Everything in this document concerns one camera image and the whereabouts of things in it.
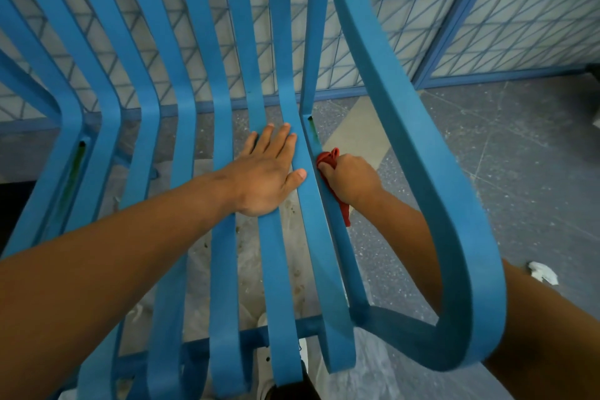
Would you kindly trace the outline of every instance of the white sneaker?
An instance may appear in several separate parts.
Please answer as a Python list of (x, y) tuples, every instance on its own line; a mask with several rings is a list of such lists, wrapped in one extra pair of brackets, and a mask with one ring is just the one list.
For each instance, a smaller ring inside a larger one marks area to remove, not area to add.
[[(263, 313), (259, 318), (258, 327), (266, 326), (266, 313)], [(305, 369), (308, 373), (308, 348), (306, 345), (306, 339), (301, 338), (298, 340), (298, 350), (300, 351), (300, 358), (304, 362)], [(256, 350), (256, 357), (258, 359), (258, 371), (259, 371), (259, 387), (256, 390), (257, 400), (265, 400), (269, 391), (275, 386), (275, 380), (273, 379), (273, 368), (271, 367), (271, 349), (270, 348), (258, 348)]]

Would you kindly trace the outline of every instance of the right hand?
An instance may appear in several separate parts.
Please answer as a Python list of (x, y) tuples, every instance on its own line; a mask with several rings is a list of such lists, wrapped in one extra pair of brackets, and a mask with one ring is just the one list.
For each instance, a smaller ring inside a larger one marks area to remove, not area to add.
[(377, 171), (363, 157), (347, 153), (337, 159), (335, 169), (322, 162), (319, 171), (337, 197), (355, 208), (383, 189)]

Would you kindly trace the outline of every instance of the red rag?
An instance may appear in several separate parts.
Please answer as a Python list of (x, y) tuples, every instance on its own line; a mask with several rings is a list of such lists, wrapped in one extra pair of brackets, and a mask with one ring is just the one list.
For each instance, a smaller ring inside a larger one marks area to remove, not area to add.
[[(319, 156), (317, 157), (317, 166), (319, 166), (320, 162), (325, 162), (329, 166), (331, 166), (332, 168), (335, 169), (337, 167), (337, 158), (339, 156), (340, 156), (340, 149), (338, 149), (337, 147), (335, 147), (331, 152), (321, 152), (319, 154)], [(320, 173), (321, 173), (321, 177), (327, 184), (327, 188), (329, 189), (329, 191), (331, 193), (333, 193), (337, 202), (340, 203), (341, 216), (344, 218), (344, 223), (346, 224), (346, 228), (348, 228), (350, 226), (350, 206), (337, 197), (335, 192), (329, 186), (329, 182), (327, 182), (327, 179), (325, 178), (323, 173), (322, 172), (320, 172)]]

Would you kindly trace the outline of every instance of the speckled floor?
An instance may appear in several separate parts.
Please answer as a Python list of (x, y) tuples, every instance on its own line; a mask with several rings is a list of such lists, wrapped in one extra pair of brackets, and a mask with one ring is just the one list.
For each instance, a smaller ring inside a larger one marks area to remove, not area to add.
[[(471, 178), (488, 212), (503, 257), (517, 266), (548, 264), (558, 291), (600, 319), (600, 130), (592, 118), (600, 85), (589, 75), (499, 82), (424, 91), (421, 99)], [(339, 126), (356, 98), (317, 102), (314, 122), (322, 143)], [(281, 123), (277, 107), (270, 121)], [(199, 115), (196, 154), (211, 158), (213, 116)], [(247, 134), (247, 111), (236, 111), (235, 149)], [(172, 158), (176, 119), (162, 120), (156, 160)], [(131, 150), (137, 123), (126, 123), (121, 146)], [(35, 178), (56, 131), (0, 137), (0, 177)], [(378, 168), (386, 189), (416, 206), (391, 150)], [(434, 314), (385, 240), (360, 214), (350, 235), (376, 305), (424, 320)], [(388, 348), (406, 400), (509, 399), (482, 367), (435, 373)]]

